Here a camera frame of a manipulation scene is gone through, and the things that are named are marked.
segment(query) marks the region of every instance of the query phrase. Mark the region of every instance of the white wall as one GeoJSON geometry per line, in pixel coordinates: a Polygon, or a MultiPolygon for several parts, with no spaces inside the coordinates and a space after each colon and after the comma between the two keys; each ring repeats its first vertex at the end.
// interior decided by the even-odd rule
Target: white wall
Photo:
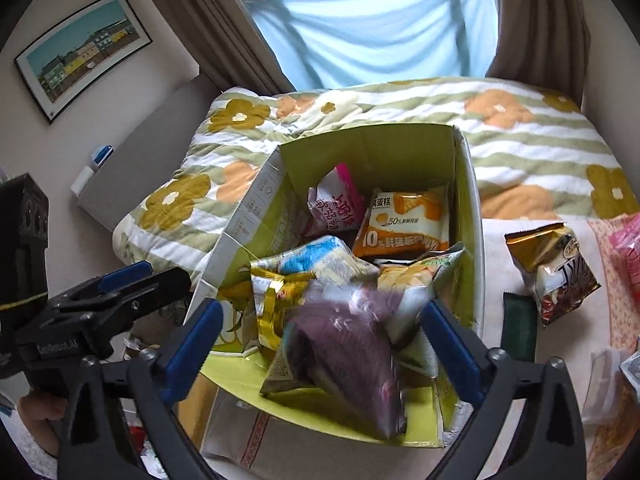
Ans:
{"type": "Polygon", "coordinates": [[[49,27],[95,0],[34,0],[0,54],[0,164],[30,172],[49,197],[50,293],[122,265],[111,234],[74,205],[69,186],[100,144],[117,144],[198,67],[151,0],[129,0],[153,43],[114,67],[49,125],[14,58],[49,27]]]}
{"type": "Polygon", "coordinates": [[[591,33],[582,109],[640,198],[640,44],[611,0],[582,0],[591,33]]]}

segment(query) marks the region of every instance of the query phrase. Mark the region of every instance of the floral quilt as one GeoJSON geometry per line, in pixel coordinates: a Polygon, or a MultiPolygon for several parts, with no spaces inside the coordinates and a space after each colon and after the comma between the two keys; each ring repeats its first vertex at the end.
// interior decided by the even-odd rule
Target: floral quilt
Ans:
{"type": "Polygon", "coordinates": [[[613,218],[640,210],[609,147],[568,97],[497,79],[442,77],[212,102],[181,167],[113,234],[125,262],[196,282],[238,201],[284,142],[363,124],[443,123],[470,145],[482,216],[613,218]]]}

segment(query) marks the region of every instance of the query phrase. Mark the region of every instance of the pink snack bag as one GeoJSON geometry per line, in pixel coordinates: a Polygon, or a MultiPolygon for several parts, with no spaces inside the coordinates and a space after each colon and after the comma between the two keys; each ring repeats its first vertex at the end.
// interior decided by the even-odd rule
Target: pink snack bag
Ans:
{"type": "Polygon", "coordinates": [[[620,231],[609,236],[613,248],[626,258],[631,290],[636,301],[640,301],[640,214],[629,220],[620,231]]]}
{"type": "Polygon", "coordinates": [[[365,213],[364,200],[343,162],[333,168],[317,188],[309,188],[306,204],[313,219],[305,228],[305,236],[357,229],[365,213]]]}

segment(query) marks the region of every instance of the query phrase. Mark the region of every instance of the framed picture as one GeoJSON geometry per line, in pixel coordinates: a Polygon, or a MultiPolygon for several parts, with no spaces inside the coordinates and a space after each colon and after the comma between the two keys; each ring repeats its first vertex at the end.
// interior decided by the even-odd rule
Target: framed picture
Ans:
{"type": "Polygon", "coordinates": [[[98,0],[54,25],[15,62],[51,122],[102,74],[149,43],[127,0],[98,0]]]}

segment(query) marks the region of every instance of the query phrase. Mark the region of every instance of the human hand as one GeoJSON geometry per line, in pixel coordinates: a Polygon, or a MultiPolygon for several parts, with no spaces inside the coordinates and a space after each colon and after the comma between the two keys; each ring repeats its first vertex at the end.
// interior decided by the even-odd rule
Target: human hand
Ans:
{"type": "Polygon", "coordinates": [[[48,421],[65,415],[66,399],[33,390],[18,401],[17,410],[36,443],[51,456],[58,456],[60,443],[48,421]]]}

